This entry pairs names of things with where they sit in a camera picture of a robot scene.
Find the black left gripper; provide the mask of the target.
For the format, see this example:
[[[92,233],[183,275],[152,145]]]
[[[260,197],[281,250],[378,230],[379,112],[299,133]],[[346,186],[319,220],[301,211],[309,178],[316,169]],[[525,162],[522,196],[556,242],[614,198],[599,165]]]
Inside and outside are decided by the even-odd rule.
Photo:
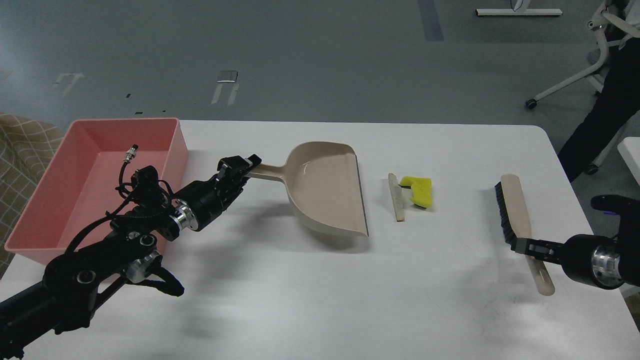
[[[209,180],[195,180],[180,189],[176,199],[190,209],[195,224],[189,228],[201,231],[215,221],[243,192],[247,178],[262,163],[255,153],[249,157],[231,156],[219,160],[217,175]]]

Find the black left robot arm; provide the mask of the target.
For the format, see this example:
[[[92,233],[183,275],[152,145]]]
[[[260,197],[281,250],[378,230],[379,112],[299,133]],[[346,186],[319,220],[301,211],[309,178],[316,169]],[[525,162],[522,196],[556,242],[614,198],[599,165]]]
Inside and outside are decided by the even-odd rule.
[[[124,181],[135,158],[131,146],[119,170],[122,203],[80,230],[62,255],[46,265],[42,280],[1,303],[1,358],[22,359],[25,347],[45,333],[87,328],[93,316],[125,285],[180,297],[185,288],[162,265],[160,239],[201,231],[230,207],[262,163],[258,155],[219,160],[209,180],[174,192],[151,165]]]

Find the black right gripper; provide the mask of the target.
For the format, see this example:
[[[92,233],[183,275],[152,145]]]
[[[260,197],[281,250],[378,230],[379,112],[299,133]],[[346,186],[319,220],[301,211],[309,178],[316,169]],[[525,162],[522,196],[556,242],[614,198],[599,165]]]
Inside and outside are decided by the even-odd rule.
[[[510,250],[535,260],[561,265],[570,280],[599,289],[623,285],[617,241],[603,235],[579,234],[565,243],[517,237]]]

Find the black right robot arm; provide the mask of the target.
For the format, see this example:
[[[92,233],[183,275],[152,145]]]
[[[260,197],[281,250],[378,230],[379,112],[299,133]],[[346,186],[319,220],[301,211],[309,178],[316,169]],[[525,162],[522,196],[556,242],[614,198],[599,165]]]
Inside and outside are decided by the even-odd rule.
[[[590,207],[619,217],[616,235],[573,235],[564,243],[516,235],[503,220],[503,234],[510,250],[535,260],[558,264],[570,280],[604,290],[640,282],[639,201],[619,194],[601,194]]]

